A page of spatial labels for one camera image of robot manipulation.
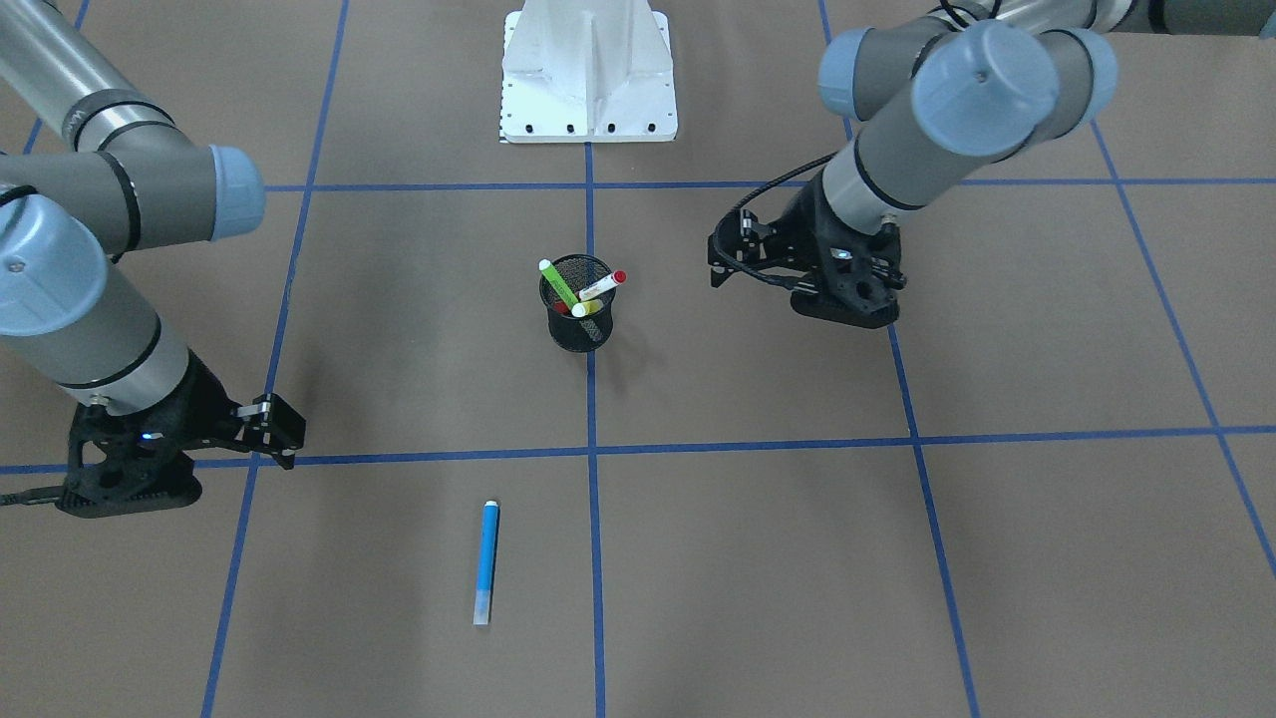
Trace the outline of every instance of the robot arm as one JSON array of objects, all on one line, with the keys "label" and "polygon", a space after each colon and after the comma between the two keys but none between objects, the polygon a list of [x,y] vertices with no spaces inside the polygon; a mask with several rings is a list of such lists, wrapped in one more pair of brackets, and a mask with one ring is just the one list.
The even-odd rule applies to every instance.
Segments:
[{"label": "robot arm", "polygon": [[[74,150],[0,157],[0,343],[80,404],[64,485],[0,506],[83,518],[188,506],[202,494],[193,449],[292,468],[305,420],[276,395],[231,402],[106,258],[256,228],[265,195],[251,159],[195,147],[41,0],[0,4],[0,74]],[[105,459],[89,463],[88,445]]]},{"label": "robot arm", "polygon": [[[715,287],[745,272],[787,288],[800,314],[887,325],[906,283],[900,224],[975,170],[1074,130],[1111,99],[1116,59],[1099,31],[1276,34],[1276,0],[946,5],[829,45],[822,98],[865,124],[778,219],[758,222],[746,198],[718,222],[708,242]],[[798,273],[763,272],[773,267]]]}]

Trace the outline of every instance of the green marker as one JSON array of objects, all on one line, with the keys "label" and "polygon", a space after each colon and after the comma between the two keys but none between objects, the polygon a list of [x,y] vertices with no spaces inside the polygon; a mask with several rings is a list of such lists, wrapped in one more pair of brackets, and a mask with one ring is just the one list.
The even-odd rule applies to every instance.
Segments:
[{"label": "green marker", "polygon": [[567,282],[563,281],[563,274],[558,273],[558,268],[554,267],[554,261],[541,259],[541,274],[545,275],[545,281],[550,282],[550,286],[554,287],[554,291],[559,293],[559,297],[565,301],[568,306],[577,305],[578,300],[575,293],[572,291],[572,287],[567,286]]}]

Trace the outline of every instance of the blue marker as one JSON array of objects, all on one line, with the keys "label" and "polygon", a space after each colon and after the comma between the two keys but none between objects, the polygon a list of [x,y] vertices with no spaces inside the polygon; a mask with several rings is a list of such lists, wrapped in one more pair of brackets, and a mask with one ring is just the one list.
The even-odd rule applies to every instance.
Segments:
[{"label": "blue marker", "polygon": [[496,524],[500,505],[489,501],[482,508],[482,541],[478,546],[478,578],[475,582],[475,626],[486,626],[491,619],[491,579],[496,569]]}]

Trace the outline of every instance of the light blue joint cap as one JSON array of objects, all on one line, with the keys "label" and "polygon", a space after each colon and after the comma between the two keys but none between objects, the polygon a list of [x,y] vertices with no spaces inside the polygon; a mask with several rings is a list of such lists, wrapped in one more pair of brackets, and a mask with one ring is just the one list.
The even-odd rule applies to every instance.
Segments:
[{"label": "light blue joint cap", "polygon": [[1113,97],[1116,94],[1116,79],[1120,75],[1116,52],[1113,46],[1097,32],[1088,29],[1069,29],[1068,34],[1077,38],[1081,46],[1090,55],[1090,66],[1094,69],[1094,87],[1090,91],[1090,105],[1086,105],[1086,114],[1082,115],[1077,126],[1082,126],[1095,119]]},{"label": "light blue joint cap", "polygon": [[235,147],[208,147],[217,170],[217,214],[212,240],[248,233],[265,217],[265,185],[253,158]]},{"label": "light blue joint cap", "polygon": [[819,98],[829,112],[864,121],[855,112],[855,62],[860,43],[873,28],[849,29],[838,34],[819,61]]},{"label": "light blue joint cap", "polygon": [[52,199],[32,194],[0,207],[0,334],[75,323],[102,297],[106,273],[93,232]]},{"label": "light blue joint cap", "polygon": [[1059,102],[1059,73],[1027,32],[974,23],[912,79],[917,124],[937,144],[971,157],[1016,147]]}]

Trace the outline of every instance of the metal mount bracket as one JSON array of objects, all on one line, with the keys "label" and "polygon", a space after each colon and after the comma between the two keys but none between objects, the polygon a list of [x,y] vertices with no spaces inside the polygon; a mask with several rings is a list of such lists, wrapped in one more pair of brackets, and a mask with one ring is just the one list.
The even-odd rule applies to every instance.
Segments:
[{"label": "metal mount bracket", "polygon": [[500,135],[512,143],[669,142],[669,18],[647,0],[527,0],[505,18]]}]

